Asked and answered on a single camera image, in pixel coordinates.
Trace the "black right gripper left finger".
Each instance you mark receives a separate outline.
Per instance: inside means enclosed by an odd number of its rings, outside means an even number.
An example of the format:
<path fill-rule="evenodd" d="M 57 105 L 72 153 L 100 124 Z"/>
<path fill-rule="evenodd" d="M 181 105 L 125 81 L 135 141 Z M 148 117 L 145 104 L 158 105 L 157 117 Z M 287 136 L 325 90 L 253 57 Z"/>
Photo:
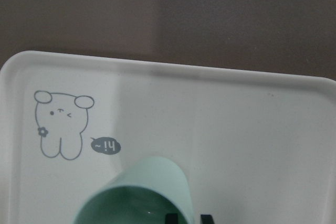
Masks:
<path fill-rule="evenodd" d="M 165 214 L 165 224 L 179 224 L 179 211 L 169 211 Z"/>

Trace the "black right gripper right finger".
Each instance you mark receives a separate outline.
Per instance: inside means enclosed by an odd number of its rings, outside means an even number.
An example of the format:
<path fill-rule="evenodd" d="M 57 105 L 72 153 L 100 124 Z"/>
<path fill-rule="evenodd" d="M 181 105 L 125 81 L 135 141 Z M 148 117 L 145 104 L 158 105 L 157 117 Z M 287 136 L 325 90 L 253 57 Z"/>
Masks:
<path fill-rule="evenodd" d="M 212 215 L 212 211 L 210 211 L 209 209 L 205 209 L 202 210 L 200 212 L 200 224 L 214 224 L 215 220 L 214 217 Z"/>

